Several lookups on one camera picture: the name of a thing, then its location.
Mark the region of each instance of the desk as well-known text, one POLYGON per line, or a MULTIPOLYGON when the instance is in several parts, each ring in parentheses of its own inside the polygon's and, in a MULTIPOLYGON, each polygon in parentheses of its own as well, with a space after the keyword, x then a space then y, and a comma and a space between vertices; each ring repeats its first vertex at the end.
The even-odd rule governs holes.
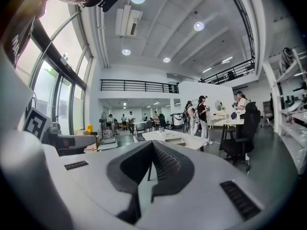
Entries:
POLYGON ((202 139, 198 136, 191 136, 189 134, 184 134, 181 132, 173 131, 166 129, 164 132, 160 133, 160 131, 152 131, 142 134, 145 140, 161 140, 165 141, 165 139, 170 139, 172 137, 180 137, 186 143, 185 147, 203 151, 203 145, 208 142, 208 139, 202 139))
POLYGON ((133 123, 133 124, 134 124, 134 129, 135 129, 136 134, 138 134, 137 125, 146 124, 147 122, 148 122, 148 121, 135 122, 135 123, 133 123))
POLYGON ((221 138, 221 144, 220 144, 220 150, 222 150, 222 140, 224 140, 226 127, 229 126, 229 125, 236 125, 236 138, 239 138, 240 134, 239 134, 238 126, 244 124, 244 119, 221 120, 221 121, 217 122, 216 124, 223 125, 222 138, 221 138))

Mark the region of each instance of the black vent grille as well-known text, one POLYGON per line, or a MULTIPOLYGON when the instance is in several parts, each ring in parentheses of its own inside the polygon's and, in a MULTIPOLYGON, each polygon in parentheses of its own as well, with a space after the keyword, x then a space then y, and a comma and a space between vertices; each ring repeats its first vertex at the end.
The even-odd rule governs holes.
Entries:
POLYGON ((244 220, 248 220, 260 212, 260 209, 237 186, 237 184, 228 181, 221 183, 220 185, 244 220))
POLYGON ((88 165, 87 162, 85 161, 81 161, 81 162, 77 162, 77 163, 71 163, 71 164, 67 164, 65 165, 66 170, 72 170, 72 169, 76 169, 76 168, 80 168, 82 166, 88 165))

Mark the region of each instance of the glass window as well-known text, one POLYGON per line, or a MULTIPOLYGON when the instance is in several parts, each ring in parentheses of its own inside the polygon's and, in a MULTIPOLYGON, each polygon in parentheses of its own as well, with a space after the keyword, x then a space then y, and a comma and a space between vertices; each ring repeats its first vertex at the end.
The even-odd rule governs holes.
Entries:
POLYGON ((44 61, 38 73, 34 93, 36 94, 36 108, 51 118, 52 95, 56 84, 58 73, 44 61))
POLYGON ((56 116, 63 135, 69 135, 68 104, 71 92, 71 83, 62 77, 58 90, 58 101, 56 116))
POLYGON ((76 85, 73 98, 73 130, 83 129, 83 90, 76 85))
POLYGON ((19 78, 27 85, 31 76, 32 69, 34 64, 40 54, 39 48, 35 43, 30 39, 25 50, 20 55, 17 66, 16 73, 19 78))
POLYGON ((86 69, 87 69, 88 61, 86 59, 86 56, 83 57, 83 60, 80 65, 80 69, 78 72, 78 76, 84 81, 86 69))
POLYGON ((75 71, 82 54, 82 48, 74 31, 72 21, 63 28, 59 35, 54 39, 53 44, 62 56, 65 54, 67 63, 75 71))
POLYGON ((48 0, 45 14, 40 18, 40 21, 48 36, 51 37, 70 16, 67 3, 48 0))

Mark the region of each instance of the table leg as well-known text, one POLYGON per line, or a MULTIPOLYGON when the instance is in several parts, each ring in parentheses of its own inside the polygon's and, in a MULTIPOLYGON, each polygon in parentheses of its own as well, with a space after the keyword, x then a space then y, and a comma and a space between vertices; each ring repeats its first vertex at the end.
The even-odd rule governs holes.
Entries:
POLYGON ((220 149, 219 150, 222 150, 222 141, 224 139, 225 129, 226 129, 226 125, 223 125, 222 138, 221 138, 221 144, 220 144, 220 149))

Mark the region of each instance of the woman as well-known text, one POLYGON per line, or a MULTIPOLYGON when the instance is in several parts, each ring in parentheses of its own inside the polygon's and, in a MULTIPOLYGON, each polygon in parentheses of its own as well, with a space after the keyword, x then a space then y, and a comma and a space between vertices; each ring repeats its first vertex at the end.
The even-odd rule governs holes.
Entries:
POLYGON ((198 100, 198 106, 197 106, 197 111, 199 114, 199 118, 201 121, 201 138, 206 138, 208 139, 208 142, 204 144, 204 146, 207 146, 208 143, 211 145, 213 144, 212 141, 210 141, 210 133, 209 133, 209 128, 207 124, 207 112, 209 111, 209 107, 205 106, 204 103, 206 101, 206 97, 201 95, 198 100))

